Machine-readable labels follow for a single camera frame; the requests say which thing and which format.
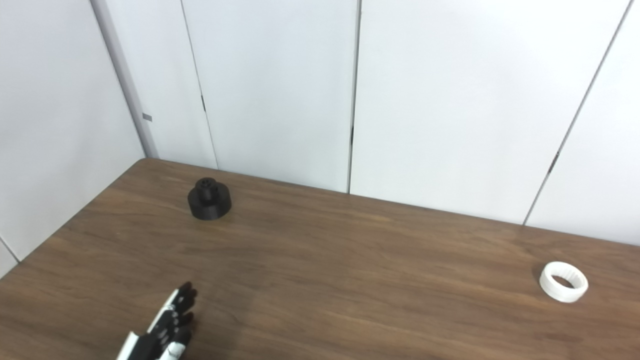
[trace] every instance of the wooden tabletop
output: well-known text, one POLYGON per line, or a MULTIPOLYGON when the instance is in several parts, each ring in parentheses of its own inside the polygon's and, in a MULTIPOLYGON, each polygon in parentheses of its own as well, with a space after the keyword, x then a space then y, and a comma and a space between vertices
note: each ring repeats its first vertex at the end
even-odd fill
POLYGON ((114 360, 187 280, 187 360, 640 358, 640 247, 159 160, 0 281, 0 357, 114 360), (211 222, 186 202, 204 176, 233 200, 211 222), (553 260, 578 302, 540 289, 553 260))

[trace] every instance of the white 3d-printed ring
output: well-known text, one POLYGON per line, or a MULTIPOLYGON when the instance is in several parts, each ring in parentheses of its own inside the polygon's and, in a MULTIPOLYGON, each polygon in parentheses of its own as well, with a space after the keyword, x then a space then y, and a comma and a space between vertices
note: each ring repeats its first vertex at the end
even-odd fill
POLYGON ((553 261, 542 270, 540 286, 547 295, 558 301, 575 302, 587 291, 589 281, 577 267, 562 261, 553 261), (553 276, 567 280, 573 286, 573 289, 557 282, 553 276))

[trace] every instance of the white wall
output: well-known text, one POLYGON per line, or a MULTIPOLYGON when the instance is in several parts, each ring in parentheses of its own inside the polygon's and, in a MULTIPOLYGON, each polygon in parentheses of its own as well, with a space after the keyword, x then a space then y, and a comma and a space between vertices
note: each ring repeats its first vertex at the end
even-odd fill
POLYGON ((92 3, 149 156, 217 168, 180 1, 92 3))
POLYGON ((18 265, 18 262, 4 244, 0 242, 0 277, 5 276, 15 265, 18 265))
POLYGON ((345 192, 356 0, 184 0, 220 169, 345 192))
POLYGON ((521 224, 627 3, 364 1, 352 193, 521 224))
POLYGON ((89 1, 0 2, 0 49, 0 237, 24 259, 143 153, 89 1))
POLYGON ((630 9, 527 225, 640 245, 640 4, 630 9))

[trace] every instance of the door hinge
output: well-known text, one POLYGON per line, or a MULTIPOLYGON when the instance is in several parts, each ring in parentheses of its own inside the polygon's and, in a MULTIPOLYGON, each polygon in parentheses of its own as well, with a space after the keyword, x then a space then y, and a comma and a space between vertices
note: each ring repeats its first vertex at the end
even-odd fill
POLYGON ((549 166, 549 171, 547 171, 547 174, 550 174, 551 170, 554 169, 554 166, 556 165, 556 161, 558 160, 558 156, 560 156, 560 152, 557 152, 556 156, 554 156, 554 160, 551 161, 551 166, 549 166))

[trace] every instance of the black 3d-printed object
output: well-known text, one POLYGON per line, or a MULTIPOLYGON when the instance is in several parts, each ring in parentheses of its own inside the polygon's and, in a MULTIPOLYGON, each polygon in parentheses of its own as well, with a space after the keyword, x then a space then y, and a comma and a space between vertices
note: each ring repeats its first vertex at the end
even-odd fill
POLYGON ((191 214, 200 220, 215 220, 231 210, 231 195, 223 183, 212 177, 203 177, 191 189, 189 196, 191 214))

